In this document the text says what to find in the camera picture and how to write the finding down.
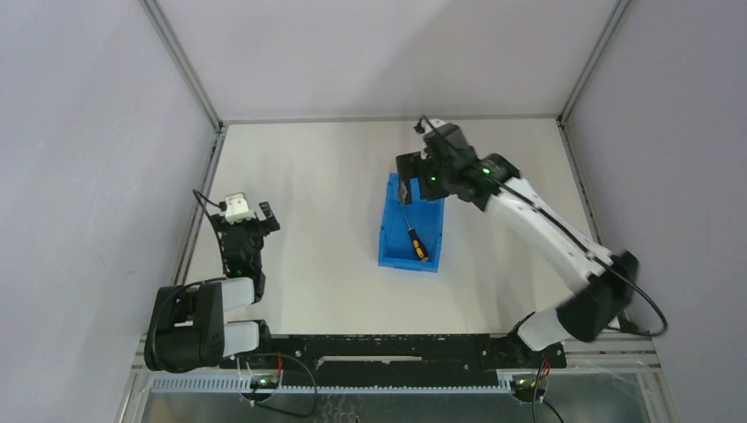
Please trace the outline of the left controller circuit board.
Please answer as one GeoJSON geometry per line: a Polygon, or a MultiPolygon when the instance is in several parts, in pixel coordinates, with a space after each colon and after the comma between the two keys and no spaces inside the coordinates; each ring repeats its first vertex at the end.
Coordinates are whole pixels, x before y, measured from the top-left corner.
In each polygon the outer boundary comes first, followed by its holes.
{"type": "Polygon", "coordinates": [[[251,390],[276,390],[279,379],[276,376],[257,376],[250,383],[251,390]]]}

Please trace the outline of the blue plastic bin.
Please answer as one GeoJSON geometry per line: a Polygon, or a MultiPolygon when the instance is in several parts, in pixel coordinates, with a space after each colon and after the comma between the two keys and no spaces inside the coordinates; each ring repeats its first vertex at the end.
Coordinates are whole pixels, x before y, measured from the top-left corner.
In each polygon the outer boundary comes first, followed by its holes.
{"type": "Polygon", "coordinates": [[[428,202],[420,199],[416,179],[411,188],[414,199],[411,204],[404,205],[397,197],[398,175],[389,175],[379,232],[378,265],[436,273],[440,266],[445,203],[443,200],[428,202]],[[411,228],[427,250],[427,260],[419,258],[416,253],[409,235],[411,228]]]}

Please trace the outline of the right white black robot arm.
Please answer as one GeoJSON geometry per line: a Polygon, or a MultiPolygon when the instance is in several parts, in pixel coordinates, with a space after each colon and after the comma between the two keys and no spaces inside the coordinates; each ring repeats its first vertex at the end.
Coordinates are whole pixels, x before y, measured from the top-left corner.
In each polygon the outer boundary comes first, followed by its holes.
{"type": "Polygon", "coordinates": [[[638,260],[630,252],[614,254],[567,223],[536,193],[520,170],[503,156],[479,157],[461,128],[417,125],[425,144],[418,152],[396,156],[399,197],[433,201],[456,196],[497,219],[535,249],[557,272],[571,296],[535,311],[510,331],[510,358],[533,366],[550,345],[575,339],[595,341],[632,302],[638,260]]]}

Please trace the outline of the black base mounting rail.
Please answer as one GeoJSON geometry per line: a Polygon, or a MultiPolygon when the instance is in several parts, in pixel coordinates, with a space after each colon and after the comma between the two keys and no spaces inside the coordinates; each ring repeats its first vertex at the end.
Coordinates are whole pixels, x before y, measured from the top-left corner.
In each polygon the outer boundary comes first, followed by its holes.
{"type": "Polygon", "coordinates": [[[282,375],[291,387],[460,389],[495,387],[501,371],[563,369],[567,360],[560,343],[533,352],[499,334],[273,335],[220,368],[237,365],[282,375]]]}

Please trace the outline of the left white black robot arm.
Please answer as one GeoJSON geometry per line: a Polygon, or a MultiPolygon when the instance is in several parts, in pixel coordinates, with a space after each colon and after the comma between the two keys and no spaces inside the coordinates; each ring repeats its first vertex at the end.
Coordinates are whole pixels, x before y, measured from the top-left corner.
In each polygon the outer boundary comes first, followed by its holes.
{"type": "Polygon", "coordinates": [[[264,295],[264,239],[280,225],[269,203],[259,208],[262,219],[244,197],[232,195],[224,213],[209,217],[218,237],[221,277],[158,290],[144,346],[151,371],[179,374],[216,367],[237,353],[254,367],[273,361],[276,346],[264,336],[264,320],[226,320],[227,312],[256,304],[264,295]]]}

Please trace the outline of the controller circuit board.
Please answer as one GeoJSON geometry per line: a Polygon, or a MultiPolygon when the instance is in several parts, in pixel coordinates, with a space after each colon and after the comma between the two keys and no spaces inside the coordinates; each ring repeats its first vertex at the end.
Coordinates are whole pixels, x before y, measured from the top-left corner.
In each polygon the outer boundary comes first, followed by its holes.
{"type": "Polygon", "coordinates": [[[510,382],[512,397],[522,404],[541,403],[545,390],[538,388],[537,382],[530,379],[514,379],[510,382]]]}
{"type": "Polygon", "coordinates": [[[276,390],[279,379],[276,376],[257,376],[250,383],[251,390],[276,390]]]}

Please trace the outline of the right controller circuit board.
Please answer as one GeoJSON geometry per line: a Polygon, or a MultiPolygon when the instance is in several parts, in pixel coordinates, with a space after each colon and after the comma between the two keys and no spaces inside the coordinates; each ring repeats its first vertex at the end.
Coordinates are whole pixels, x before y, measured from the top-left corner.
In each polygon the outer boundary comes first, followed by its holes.
{"type": "Polygon", "coordinates": [[[545,390],[538,388],[537,382],[530,379],[514,379],[510,382],[512,397],[522,404],[541,403],[545,390]]]}

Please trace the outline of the black yellow handled screwdriver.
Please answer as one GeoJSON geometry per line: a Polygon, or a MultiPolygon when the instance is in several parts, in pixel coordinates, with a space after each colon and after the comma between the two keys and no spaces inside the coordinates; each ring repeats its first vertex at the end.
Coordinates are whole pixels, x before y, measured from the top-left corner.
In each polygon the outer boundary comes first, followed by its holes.
{"type": "Polygon", "coordinates": [[[418,257],[420,261],[427,262],[429,260],[429,254],[428,254],[427,248],[425,247],[422,240],[418,236],[416,229],[410,223],[410,220],[407,216],[407,212],[404,208],[402,208],[402,214],[403,214],[403,219],[407,226],[408,235],[410,237],[410,241],[411,241],[411,244],[412,244],[413,250],[415,251],[416,256],[418,257]]]}

